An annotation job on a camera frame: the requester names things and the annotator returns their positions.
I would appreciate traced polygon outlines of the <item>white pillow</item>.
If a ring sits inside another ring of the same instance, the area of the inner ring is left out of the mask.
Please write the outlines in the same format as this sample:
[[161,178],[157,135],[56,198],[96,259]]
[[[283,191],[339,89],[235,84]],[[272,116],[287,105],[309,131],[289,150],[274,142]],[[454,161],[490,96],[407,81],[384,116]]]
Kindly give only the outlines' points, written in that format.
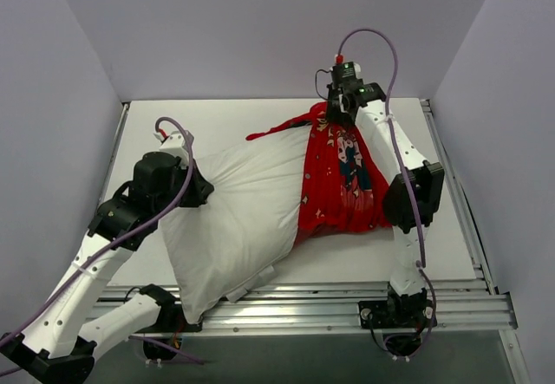
[[292,250],[310,130],[297,127],[198,159],[213,186],[198,208],[177,208],[160,230],[186,320],[267,284]]

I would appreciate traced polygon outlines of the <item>red printed pillowcase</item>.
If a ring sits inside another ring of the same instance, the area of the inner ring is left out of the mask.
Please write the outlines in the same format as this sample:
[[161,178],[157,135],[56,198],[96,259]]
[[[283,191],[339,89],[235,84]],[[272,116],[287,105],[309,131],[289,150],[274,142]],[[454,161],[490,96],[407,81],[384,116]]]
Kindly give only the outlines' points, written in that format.
[[294,127],[310,129],[304,156],[304,181],[297,220],[296,244],[331,234],[358,234],[390,228],[382,201],[389,188],[355,126],[345,127],[325,117],[327,104],[289,119],[255,140]]

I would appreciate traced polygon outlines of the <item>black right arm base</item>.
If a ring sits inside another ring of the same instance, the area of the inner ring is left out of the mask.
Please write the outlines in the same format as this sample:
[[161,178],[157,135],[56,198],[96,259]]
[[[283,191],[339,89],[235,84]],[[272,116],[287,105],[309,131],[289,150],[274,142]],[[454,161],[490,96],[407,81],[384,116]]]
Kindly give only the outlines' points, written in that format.
[[429,326],[432,302],[395,299],[359,301],[357,303],[362,329],[414,329]]

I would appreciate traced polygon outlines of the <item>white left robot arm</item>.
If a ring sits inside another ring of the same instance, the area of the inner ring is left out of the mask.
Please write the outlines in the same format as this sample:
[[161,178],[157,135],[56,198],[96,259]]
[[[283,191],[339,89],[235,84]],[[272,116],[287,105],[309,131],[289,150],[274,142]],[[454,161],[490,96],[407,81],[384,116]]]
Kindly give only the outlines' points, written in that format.
[[143,329],[187,325],[177,299],[148,284],[121,306],[87,319],[102,291],[160,220],[177,207],[199,207],[213,187],[190,153],[150,152],[133,177],[103,202],[82,244],[47,302],[23,326],[4,335],[1,353],[41,383],[83,383],[111,348]]

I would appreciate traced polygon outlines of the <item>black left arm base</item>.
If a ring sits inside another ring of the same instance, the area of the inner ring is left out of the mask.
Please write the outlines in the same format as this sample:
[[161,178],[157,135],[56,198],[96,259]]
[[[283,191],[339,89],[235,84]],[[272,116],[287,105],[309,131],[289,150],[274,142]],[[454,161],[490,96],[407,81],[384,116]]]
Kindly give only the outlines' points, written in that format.
[[203,329],[203,322],[190,323],[184,316],[180,304],[163,306],[160,309],[157,325],[167,333],[198,333]]

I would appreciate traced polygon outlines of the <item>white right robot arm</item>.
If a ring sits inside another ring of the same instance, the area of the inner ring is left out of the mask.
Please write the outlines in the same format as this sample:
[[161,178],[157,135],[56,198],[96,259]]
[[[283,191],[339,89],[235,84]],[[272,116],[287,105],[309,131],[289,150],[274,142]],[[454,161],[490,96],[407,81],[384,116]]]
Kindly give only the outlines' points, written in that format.
[[377,169],[388,183],[382,211],[393,226],[396,261],[389,287],[397,294],[385,304],[394,325],[407,324],[416,315],[409,297],[425,288],[424,239],[439,209],[445,171],[422,155],[404,133],[389,107],[389,99],[375,83],[359,77],[360,66],[341,59],[330,68],[326,119],[354,127]]

